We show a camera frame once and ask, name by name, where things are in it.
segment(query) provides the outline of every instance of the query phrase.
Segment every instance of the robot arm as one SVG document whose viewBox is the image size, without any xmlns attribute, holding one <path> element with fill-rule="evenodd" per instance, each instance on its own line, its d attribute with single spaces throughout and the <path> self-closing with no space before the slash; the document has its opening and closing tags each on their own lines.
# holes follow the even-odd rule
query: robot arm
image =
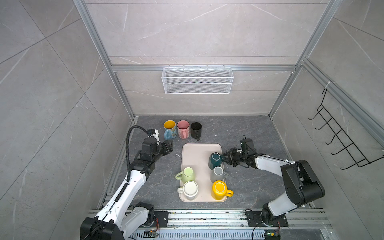
<svg viewBox="0 0 384 240">
<path fill-rule="evenodd" d="M 172 140 L 160 143 L 157 130 L 150 129 L 147 133 L 149 136 L 144 139 L 142 149 L 130 164 L 130 179 L 127 179 L 127 173 L 116 193 L 96 217 L 87 217 L 83 221 L 80 228 L 81 240 L 126 240 L 139 226 L 152 225 L 153 205 L 140 202 L 131 213 L 125 215 L 134 196 L 155 169 L 155 162 L 173 151 Z"/>
<path fill-rule="evenodd" d="M 258 154 L 252 139 L 245 137 L 240 143 L 241 150 L 232 148 L 222 154 L 224 162 L 233 165 L 233 167 L 244 162 L 248 165 L 247 167 L 251 166 L 279 175 L 284 181 L 285 192 L 263 206 L 262 220 L 264 224 L 273 225 L 279 216 L 325 195 L 323 185 L 307 161 L 293 162 Z"/>
</svg>

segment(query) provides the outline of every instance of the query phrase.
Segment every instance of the beige tray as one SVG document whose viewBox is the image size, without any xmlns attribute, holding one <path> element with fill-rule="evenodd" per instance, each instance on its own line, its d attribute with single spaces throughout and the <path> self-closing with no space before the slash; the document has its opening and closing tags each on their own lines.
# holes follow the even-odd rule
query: beige tray
<svg viewBox="0 0 384 240">
<path fill-rule="evenodd" d="M 195 172 L 195 182 L 199 186 L 199 192 L 194 200 L 189 200 L 183 193 L 179 194 L 183 202 L 224 202 L 227 196 L 221 200 L 216 200 L 211 196 L 212 182 L 209 179 L 211 169 L 208 167 L 208 160 L 212 153 L 221 152 L 221 146 L 217 143 L 186 143 L 183 146 L 181 158 L 181 171 L 186 167 L 191 167 Z"/>
</svg>

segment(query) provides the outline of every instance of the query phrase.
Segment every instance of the dark marble floor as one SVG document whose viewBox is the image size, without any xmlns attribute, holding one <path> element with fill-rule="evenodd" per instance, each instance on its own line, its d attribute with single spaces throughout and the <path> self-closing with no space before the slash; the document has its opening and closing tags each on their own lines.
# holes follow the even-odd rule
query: dark marble floor
<svg viewBox="0 0 384 240">
<path fill-rule="evenodd" d="M 228 175 L 226 181 L 228 189 L 234 191 L 233 197 L 229 197 L 225 202 L 182 202 L 176 192 L 180 182 L 174 176 L 180 172 L 179 156 L 182 155 L 185 143 L 219 143 L 225 152 L 232 147 L 240 148 L 240 140 L 246 135 L 253 140 L 258 152 L 282 159 L 286 159 L 287 156 L 268 116 L 140 116 L 137 125 L 145 129 L 158 129 L 160 141 L 163 141 L 163 123 L 169 119 L 175 122 L 182 119 L 190 123 L 200 122 L 202 137 L 199 142 L 191 137 L 174 138 L 174 151 L 156 162 L 155 170 L 136 194 L 133 205 L 142 201 L 153 204 L 156 209 L 262 208 L 263 204 L 284 192 L 282 178 L 270 172 L 225 165 L 225 173 Z M 141 130 L 134 130 L 129 144 L 131 161 L 141 148 L 145 137 L 145 133 Z M 126 175 L 125 166 L 126 163 L 123 164 L 118 182 L 121 182 Z"/>
<path fill-rule="evenodd" d="M 280 240 L 324 240 L 320 229 L 281 229 Z"/>
</svg>

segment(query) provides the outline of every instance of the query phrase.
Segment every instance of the blue mug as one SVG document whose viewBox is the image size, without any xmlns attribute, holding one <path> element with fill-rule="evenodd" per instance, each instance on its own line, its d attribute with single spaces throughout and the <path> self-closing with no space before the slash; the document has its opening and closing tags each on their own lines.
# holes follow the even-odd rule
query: blue mug
<svg viewBox="0 0 384 240">
<path fill-rule="evenodd" d="M 164 123 L 164 128 L 166 132 L 164 133 L 164 139 L 172 139 L 177 136 L 177 127 L 175 121 L 168 120 Z"/>
</svg>

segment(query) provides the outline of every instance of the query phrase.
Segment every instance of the marble tile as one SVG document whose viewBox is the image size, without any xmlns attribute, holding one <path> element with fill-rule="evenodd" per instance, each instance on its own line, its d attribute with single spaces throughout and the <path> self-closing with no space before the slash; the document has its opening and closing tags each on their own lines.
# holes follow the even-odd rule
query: marble tile
<svg viewBox="0 0 384 240">
<path fill-rule="evenodd" d="M 0 10 L 0 63 L 44 38 L 19 1 L 3 0 Z"/>
<path fill-rule="evenodd" d="M 20 2 L 46 37 L 80 19 L 72 0 L 20 0 Z"/>
<path fill-rule="evenodd" d="M 131 91 L 164 91 L 161 71 L 128 71 L 118 72 L 124 90 Z"/>
<path fill-rule="evenodd" d="M 120 102 L 120 96 L 107 70 L 101 72 L 85 94 L 108 124 Z"/>
<path fill-rule="evenodd" d="M 354 166 L 347 170 L 340 169 L 354 164 L 352 158 L 346 151 L 331 155 L 332 152 L 338 152 L 343 148 L 340 141 L 335 139 L 332 144 L 325 144 L 325 142 L 330 142 L 333 137 L 331 129 L 327 126 L 319 131 L 314 129 L 315 127 L 321 127 L 325 123 L 321 117 L 316 117 L 312 121 L 308 120 L 308 118 L 315 115 L 315 109 L 321 103 L 322 91 L 322 85 L 311 77 L 308 72 L 304 71 L 300 73 L 292 85 L 286 99 L 313 139 L 370 235 L 373 239 L 380 239 L 383 234 L 381 222 L 384 221 L 384 203 L 382 202 L 384 159 L 360 168 Z M 382 147 L 329 93 L 326 94 L 323 105 L 369 160 L 372 161 L 382 157 Z M 350 142 L 349 139 L 344 137 L 344 134 L 338 136 L 344 141 L 345 145 Z M 357 160 L 363 159 L 361 153 L 354 146 L 348 149 L 354 158 Z"/>
<path fill-rule="evenodd" d="M 104 69 L 82 20 L 47 38 L 61 60 L 85 92 Z"/>
<path fill-rule="evenodd" d="M 76 239 L 80 235 L 81 223 L 89 210 L 97 207 L 119 147 L 119 142 L 107 128 L 65 206 L 51 239 Z"/>
<path fill-rule="evenodd" d="M 229 94 L 165 94 L 126 91 L 138 115 L 267 115 L 280 91 L 232 91 Z"/>
<path fill-rule="evenodd" d="M 1 239 L 50 238 L 106 128 L 84 95 L 0 200 Z"/>
<path fill-rule="evenodd" d="M 180 182 L 175 175 L 180 171 L 182 146 L 185 143 L 218 143 L 223 151 L 232 147 L 240 147 L 240 140 L 245 134 L 253 140 L 256 149 L 275 157 L 286 159 L 285 150 L 277 132 L 268 116 L 139 116 L 137 124 L 144 128 L 159 130 L 160 140 L 164 139 L 163 123 L 172 119 L 197 121 L 202 124 L 200 141 L 193 138 L 186 140 L 173 139 L 174 151 L 161 157 L 147 182 L 136 194 L 133 204 L 140 201 L 154 204 L 156 209 L 185 208 L 261 208 L 263 204 L 273 200 L 284 192 L 282 178 L 267 171 L 253 168 L 232 167 L 225 165 L 226 182 L 235 194 L 225 202 L 186 203 L 179 199 L 176 189 Z M 129 155 L 133 159 L 141 148 L 145 134 L 135 129 L 129 144 Z M 126 169 L 122 168 L 118 182 L 125 177 Z"/>
<path fill-rule="evenodd" d="M 110 57 L 112 64 L 296 64 L 299 56 L 279 57 Z"/>
<path fill-rule="evenodd" d="M 46 40 L 0 64 L 0 196 L 82 95 Z"/>
<path fill-rule="evenodd" d="M 120 101 L 108 124 L 108 127 L 111 129 L 119 143 L 123 142 L 130 122 L 131 118 L 125 109 L 124 104 Z"/>
<path fill-rule="evenodd" d="M 286 3 L 285 0 L 85 0 L 86 3 L 141 3 L 141 4 L 244 4 L 244 3 Z M 290 0 L 290 3 L 328 3 L 327 0 Z"/>
<path fill-rule="evenodd" d="M 231 91 L 280 91 L 290 71 L 235 71 Z"/>
<path fill-rule="evenodd" d="M 289 71 L 234 71 L 231 91 L 280 91 Z M 163 91 L 160 71 L 118 72 L 127 91 Z"/>
<path fill-rule="evenodd" d="M 323 240 L 320 229 L 280 229 L 281 240 Z"/>
<path fill-rule="evenodd" d="M 384 41 L 332 19 L 310 59 L 384 124 Z"/>
<path fill-rule="evenodd" d="M 335 18 L 384 39 L 383 10 L 384 2 L 381 0 L 345 0 L 335 14 Z"/>
<path fill-rule="evenodd" d="M 330 165 L 325 162 L 307 130 L 286 100 L 280 105 L 273 117 L 273 121 L 292 159 L 308 161 L 324 186 L 325 196 L 315 200 L 314 203 L 316 207 L 325 209 L 338 238 L 341 240 L 371 239 L 369 232 L 349 202 L 349 198 L 330 171 Z"/>
<path fill-rule="evenodd" d="M 298 56 L 326 4 L 87 6 L 110 56 L 218 57 Z"/>
</svg>

